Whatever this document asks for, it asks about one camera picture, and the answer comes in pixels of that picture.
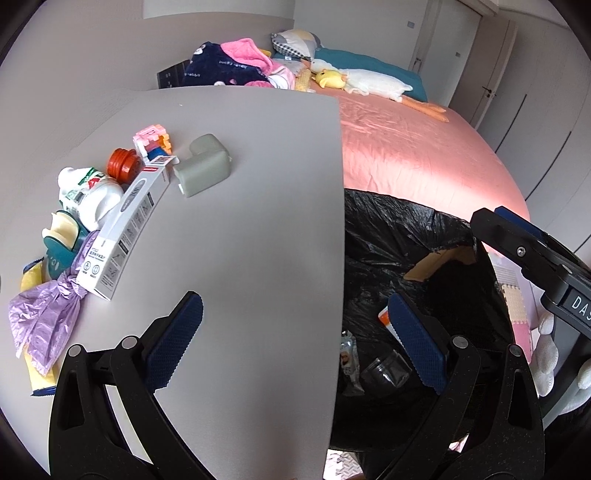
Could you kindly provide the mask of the person's right gloved hand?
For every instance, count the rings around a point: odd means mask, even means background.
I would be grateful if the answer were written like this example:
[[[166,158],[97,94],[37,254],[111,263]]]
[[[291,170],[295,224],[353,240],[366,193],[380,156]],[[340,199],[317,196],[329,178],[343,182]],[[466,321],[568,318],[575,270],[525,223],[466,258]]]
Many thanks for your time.
[[[559,351],[552,339],[555,317],[546,311],[540,317],[537,327],[539,333],[538,342],[532,354],[530,370],[534,380],[537,395],[547,396],[555,383],[554,370],[558,364]],[[577,392],[563,409],[564,413],[579,408],[590,399],[590,361],[587,360],[577,374]]]

